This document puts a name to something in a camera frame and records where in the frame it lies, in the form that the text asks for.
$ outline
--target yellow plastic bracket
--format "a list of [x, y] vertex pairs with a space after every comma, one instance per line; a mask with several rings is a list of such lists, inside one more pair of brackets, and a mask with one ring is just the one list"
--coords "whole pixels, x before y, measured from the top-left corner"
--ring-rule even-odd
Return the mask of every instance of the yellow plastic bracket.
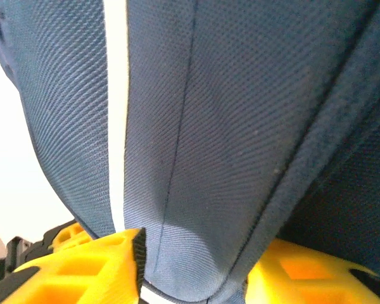
[[60, 231], [54, 253], [15, 271], [40, 268], [4, 304], [133, 304], [138, 303], [137, 266], [130, 229], [94, 241], [78, 224]]
[[365, 267], [276, 239], [248, 276], [246, 304], [380, 304], [349, 273]]

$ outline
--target dark blue padding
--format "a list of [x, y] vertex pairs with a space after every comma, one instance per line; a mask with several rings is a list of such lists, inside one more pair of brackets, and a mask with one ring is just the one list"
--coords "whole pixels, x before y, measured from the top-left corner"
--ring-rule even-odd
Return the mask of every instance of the dark blue padding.
[[125, 223], [222, 303], [380, 99], [380, 1], [129, 2]]
[[115, 232], [102, 0], [0, 0], [0, 56], [54, 190], [92, 236]]
[[380, 102], [313, 183], [281, 237], [380, 275]]

